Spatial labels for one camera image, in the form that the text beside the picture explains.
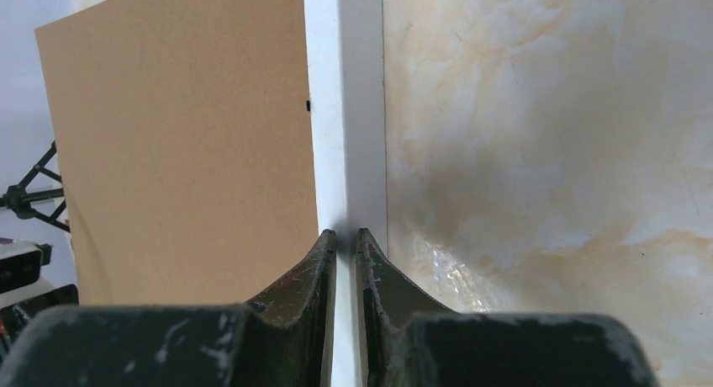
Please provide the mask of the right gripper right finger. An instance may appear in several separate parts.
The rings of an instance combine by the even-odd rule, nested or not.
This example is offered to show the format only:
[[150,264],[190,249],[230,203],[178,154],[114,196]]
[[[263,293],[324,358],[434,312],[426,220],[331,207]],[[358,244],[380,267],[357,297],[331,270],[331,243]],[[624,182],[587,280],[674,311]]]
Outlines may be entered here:
[[655,386],[637,339],[590,314],[463,314],[356,236],[370,386]]

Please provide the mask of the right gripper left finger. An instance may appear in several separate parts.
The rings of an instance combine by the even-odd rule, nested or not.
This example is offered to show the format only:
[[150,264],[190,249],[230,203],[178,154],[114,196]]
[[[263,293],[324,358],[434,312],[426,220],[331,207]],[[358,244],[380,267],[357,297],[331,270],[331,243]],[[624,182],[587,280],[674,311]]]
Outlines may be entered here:
[[1,367],[4,386],[324,386],[336,235],[241,304],[61,305]]

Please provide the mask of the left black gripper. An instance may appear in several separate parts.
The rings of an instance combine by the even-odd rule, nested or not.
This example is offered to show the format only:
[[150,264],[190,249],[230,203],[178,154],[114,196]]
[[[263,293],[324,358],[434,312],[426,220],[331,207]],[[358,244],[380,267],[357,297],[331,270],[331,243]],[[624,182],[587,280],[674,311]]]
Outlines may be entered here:
[[1,351],[8,352],[21,331],[43,310],[57,305],[77,305],[74,284],[21,300],[1,309]]

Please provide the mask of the brown backing board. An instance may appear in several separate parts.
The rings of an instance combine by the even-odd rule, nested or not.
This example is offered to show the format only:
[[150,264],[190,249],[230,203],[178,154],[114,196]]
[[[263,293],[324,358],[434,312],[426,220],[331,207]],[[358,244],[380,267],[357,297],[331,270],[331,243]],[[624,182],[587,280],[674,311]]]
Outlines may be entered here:
[[83,305],[244,301],[305,257],[304,0],[107,0],[35,35]]

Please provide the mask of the white picture frame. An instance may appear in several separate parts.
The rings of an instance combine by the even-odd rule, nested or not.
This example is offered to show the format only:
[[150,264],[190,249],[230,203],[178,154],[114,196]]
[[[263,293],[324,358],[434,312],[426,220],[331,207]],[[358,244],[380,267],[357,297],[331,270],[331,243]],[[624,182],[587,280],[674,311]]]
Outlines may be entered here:
[[304,0],[304,23],[318,231],[339,242],[331,383],[363,386],[354,240],[386,235],[382,0]]

